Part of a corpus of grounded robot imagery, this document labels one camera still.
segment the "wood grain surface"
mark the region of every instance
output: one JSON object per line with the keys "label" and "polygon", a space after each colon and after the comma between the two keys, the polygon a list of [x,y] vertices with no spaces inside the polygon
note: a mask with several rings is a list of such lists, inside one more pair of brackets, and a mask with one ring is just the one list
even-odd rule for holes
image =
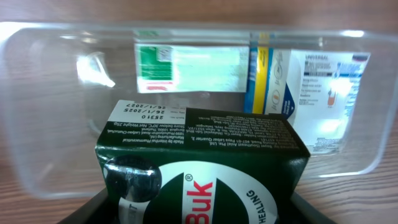
{"label": "wood grain surface", "polygon": [[[4,0],[0,1],[0,20],[229,22],[398,33],[397,10],[398,2],[394,0],[336,0],[333,3],[326,0]],[[30,83],[20,84],[29,91]],[[60,99],[72,97],[53,91]],[[7,141],[4,128],[3,125],[0,129],[0,142]],[[27,129],[35,131],[34,123],[27,124]],[[397,223],[397,166],[398,119],[376,170],[361,176],[302,180],[297,192],[338,223]],[[98,182],[75,184],[101,185]],[[22,189],[9,149],[0,143],[0,223],[56,223],[88,199],[33,198]]]}

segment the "cardboard box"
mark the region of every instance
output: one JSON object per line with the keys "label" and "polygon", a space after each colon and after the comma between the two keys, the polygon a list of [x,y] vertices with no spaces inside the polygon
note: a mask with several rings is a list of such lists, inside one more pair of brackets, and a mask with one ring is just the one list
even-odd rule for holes
{"label": "cardboard box", "polygon": [[121,223],[275,223],[310,157],[281,115],[126,100],[95,150]]}

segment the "transparent lid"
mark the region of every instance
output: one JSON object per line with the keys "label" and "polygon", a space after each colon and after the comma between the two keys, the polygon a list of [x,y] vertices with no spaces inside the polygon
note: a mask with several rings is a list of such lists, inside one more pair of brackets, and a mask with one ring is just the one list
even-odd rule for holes
{"label": "transparent lid", "polygon": [[104,187],[94,146],[118,100],[243,111],[244,93],[138,93],[135,43],[370,52],[343,149],[312,157],[303,178],[372,171],[396,112],[398,39],[387,35],[153,22],[0,28],[3,133],[21,182],[39,197],[91,196]]}

